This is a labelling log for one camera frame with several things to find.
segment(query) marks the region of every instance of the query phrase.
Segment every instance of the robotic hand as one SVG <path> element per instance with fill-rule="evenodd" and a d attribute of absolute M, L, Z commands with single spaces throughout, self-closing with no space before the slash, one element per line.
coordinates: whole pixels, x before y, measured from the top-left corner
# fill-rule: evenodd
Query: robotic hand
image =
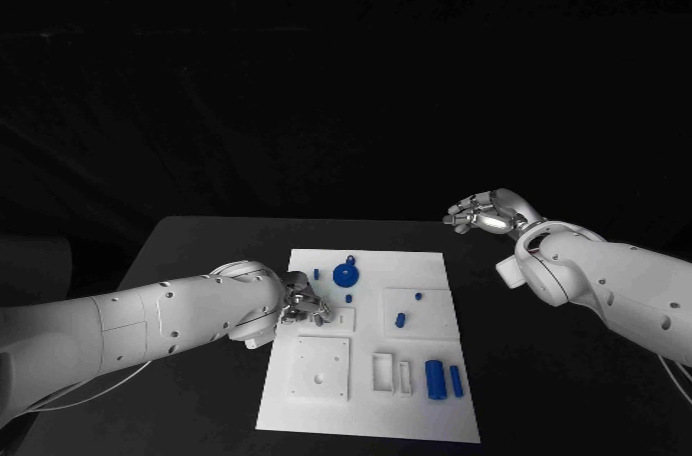
<path fill-rule="evenodd" d="M 221 335 L 257 348 L 273 340 L 281 312 L 282 324 L 308 314 L 317 325 L 331 318 L 305 274 L 281 280 L 250 261 L 100 296 L 0 308 L 0 428 L 96 376 Z"/>
<path fill-rule="evenodd" d="M 442 222 L 459 234 L 481 228 L 514 239 L 514 254 L 495 265 L 510 288 L 526 283 L 552 306 L 586 306 L 615 333 L 690 365 L 692 264 L 541 218 L 507 189 L 461 200 Z"/>

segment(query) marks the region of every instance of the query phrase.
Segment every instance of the blue object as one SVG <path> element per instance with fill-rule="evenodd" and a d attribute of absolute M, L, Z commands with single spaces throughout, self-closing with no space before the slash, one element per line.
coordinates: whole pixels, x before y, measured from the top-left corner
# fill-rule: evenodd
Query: blue object
<path fill-rule="evenodd" d="M 396 325 L 397 328 L 402 328 L 405 322 L 406 322 L 406 315 L 403 313 L 399 313 L 396 315 L 396 322 L 393 324 Z"/>
<path fill-rule="evenodd" d="M 428 398 L 446 399 L 442 362 L 436 359 L 425 361 L 425 379 L 428 380 Z"/>
<path fill-rule="evenodd" d="M 357 283 L 356 258 L 353 256 L 348 256 L 345 263 L 334 268 L 332 278 L 341 288 L 350 288 Z"/>
<path fill-rule="evenodd" d="M 449 366 L 451 373 L 451 385 L 454 386 L 454 396 L 459 398 L 464 395 L 464 390 L 461 389 L 461 378 L 458 377 L 458 367 Z"/>

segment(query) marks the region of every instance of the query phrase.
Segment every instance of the black table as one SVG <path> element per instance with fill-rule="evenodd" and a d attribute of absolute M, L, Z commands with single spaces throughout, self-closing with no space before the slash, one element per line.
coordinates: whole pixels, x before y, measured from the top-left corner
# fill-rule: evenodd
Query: black table
<path fill-rule="evenodd" d="M 552 308 L 526 286 L 505 288 L 494 271 L 505 237 L 458 236 L 435 222 L 171 217 L 119 289 L 240 259 L 281 273 L 292 248 L 443 254 L 482 445 L 256 431 L 270 345 L 247 350 L 221 338 L 154 361 L 93 401 L 43 413 L 20 456 L 692 454 L 692 412 L 655 357 L 586 308 Z"/>

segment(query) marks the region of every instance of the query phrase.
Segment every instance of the white platform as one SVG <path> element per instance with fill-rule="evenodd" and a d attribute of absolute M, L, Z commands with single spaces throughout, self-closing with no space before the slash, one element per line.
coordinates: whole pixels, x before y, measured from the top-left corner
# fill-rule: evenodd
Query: white platform
<path fill-rule="evenodd" d="M 360 279 L 351 288 L 340 288 L 331 280 L 331 271 L 348 255 L 356 258 Z M 314 269 L 319 270 L 317 281 Z M 354 309 L 354 331 L 348 333 L 347 328 L 345 332 L 334 332 L 302 324 L 278 325 L 256 429 L 479 443 L 458 339 L 392 339 L 384 337 L 383 331 L 381 293 L 386 288 L 422 290 L 423 299 L 415 301 L 419 304 L 425 302 L 425 290 L 449 289 L 442 255 L 294 249 L 288 271 L 302 271 L 308 275 L 314 291 L 327 297 L 330 307 Z M 353 296 L 350 304 L 344 302 L 345 294 Z M 295 373 L 294 348 L 302 336 L 350 340 L 348 391 L 341 400 L 291 397 L 286 375 Z M 371 389 L 373 353 L 393 354 L 394 394 Z M 442 401 L 428 399 L 425 361 L 429 359 L 443 363 L 448 398 Z M 412 394 L 403 398 L 396 396 L 400 361 L 409 363 L 410 370 Z M 451 365 L 456 365 L 461 372 L 462 398 L 454 397 Z"/>

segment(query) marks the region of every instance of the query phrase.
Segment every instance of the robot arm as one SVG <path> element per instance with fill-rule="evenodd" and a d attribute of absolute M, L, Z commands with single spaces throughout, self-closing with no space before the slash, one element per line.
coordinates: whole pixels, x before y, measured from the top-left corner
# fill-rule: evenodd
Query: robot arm
<path fill-rule="evenodd" d="M 586 306 L 615 333 L 692 364 L 690 263 L 549 221 L 505 189 L 465 198 L 448 213 L 456 233 L 478 227 L 514 238 L 514 254 L 495 266 L 510 288 L 526 283 L 552 306 Z"/>
<path fill-rule="evenodd" d="M 100 296 L 0 308 L 0 428 L 70 386 L 223 335 L 257 348 L 273 340 L 281 310 L 285 324 L 308 313 L 330 321 L 306 276 L 291 272 L 281 281 L 247 261 Z"/>

